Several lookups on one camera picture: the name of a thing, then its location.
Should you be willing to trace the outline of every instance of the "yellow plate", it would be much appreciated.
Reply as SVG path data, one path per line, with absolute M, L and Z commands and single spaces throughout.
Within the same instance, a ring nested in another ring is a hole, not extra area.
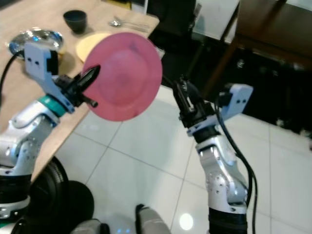
M 76 54 L 85 62 L 91 50 L 104 38 L 111 35 L 109 32 L 92 33 L 81 39 L 76 45 Z

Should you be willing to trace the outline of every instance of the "white tile floor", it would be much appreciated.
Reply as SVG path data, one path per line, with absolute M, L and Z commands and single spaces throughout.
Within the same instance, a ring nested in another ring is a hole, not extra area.
M 257 176 L 257 233 L 311 234 L 309 141 L 244 115 L 226 124 Z M 91 189 L 94 216 L 108 223 L 112 234 L 135 233 L 139 203 L 157 210 L 173 234 L 205 234 L 208 194 L 194 146 L 178 121 L 171 90 L 161 87 L 148 110 L 130 121 L 109 122 L 89 113 L 57 157 L 70 179 Z M 180 226 L 185 213 L 194 219 L 189 231 Z

